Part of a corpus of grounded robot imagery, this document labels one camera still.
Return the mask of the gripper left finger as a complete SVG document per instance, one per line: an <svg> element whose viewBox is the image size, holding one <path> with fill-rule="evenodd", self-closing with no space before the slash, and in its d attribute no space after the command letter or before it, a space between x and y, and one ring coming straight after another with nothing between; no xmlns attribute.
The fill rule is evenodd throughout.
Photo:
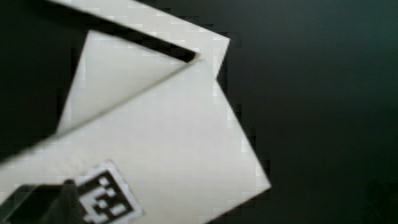
<svg viewBox="0 0 398 224"><path fill-rule="evenodd" d="M73 180L22 185L0 203L0 224L84 224Z"/></svg>

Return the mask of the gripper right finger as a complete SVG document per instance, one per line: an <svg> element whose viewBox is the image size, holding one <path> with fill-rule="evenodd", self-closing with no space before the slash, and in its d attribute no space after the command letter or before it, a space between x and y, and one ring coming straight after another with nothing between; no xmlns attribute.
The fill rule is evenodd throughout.
<svg viewBox="0 0 398 224"><path fill-rule="evenodd" d="M361 224L398 224L398 182L372 180L365 196Z"/></svg>

